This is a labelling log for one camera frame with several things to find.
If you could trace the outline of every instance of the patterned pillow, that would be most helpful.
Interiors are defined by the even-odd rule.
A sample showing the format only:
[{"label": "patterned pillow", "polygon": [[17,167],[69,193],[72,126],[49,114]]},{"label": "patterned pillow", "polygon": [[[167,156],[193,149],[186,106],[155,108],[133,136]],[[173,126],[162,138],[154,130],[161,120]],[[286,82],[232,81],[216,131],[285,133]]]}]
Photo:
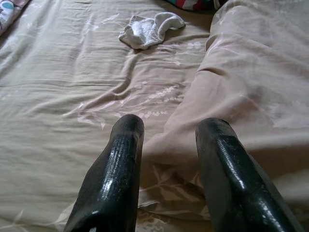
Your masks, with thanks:
[{"label": "patterned pillow", "polygon": [[167,0],[173,5],[189,11],[214,10],[220,7],[219,0]]}]

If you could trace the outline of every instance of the bed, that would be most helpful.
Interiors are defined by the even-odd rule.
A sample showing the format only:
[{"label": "bed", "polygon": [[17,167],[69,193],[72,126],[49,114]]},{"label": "bed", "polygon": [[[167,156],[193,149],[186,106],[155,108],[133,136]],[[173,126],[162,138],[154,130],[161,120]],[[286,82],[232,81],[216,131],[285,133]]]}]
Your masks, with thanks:
[{"label": "bed", "polygon": [[[31,0],[0,36],[0,232],[62,231],[113,124],[145,124],[137,232],[212,231],[194,131],[230,122],[309,229],[305,0],[229,0],[215,14],[160,0]],[[132,15],[186,22],[136,51]]]}]

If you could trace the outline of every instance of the white sock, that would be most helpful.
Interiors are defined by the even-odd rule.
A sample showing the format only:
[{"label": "white sock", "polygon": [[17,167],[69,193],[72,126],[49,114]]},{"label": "white sock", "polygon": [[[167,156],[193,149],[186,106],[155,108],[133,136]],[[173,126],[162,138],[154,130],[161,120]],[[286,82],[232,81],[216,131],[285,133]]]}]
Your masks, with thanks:
[{"label": "white sock", "polygon": [[147,49],[149,46],[163,42],[168,29],[178,29],[185,26],[182,18],[171,12],[162,12],[152,18],[132,16],[119,35],[122,42],[134,49]]}]

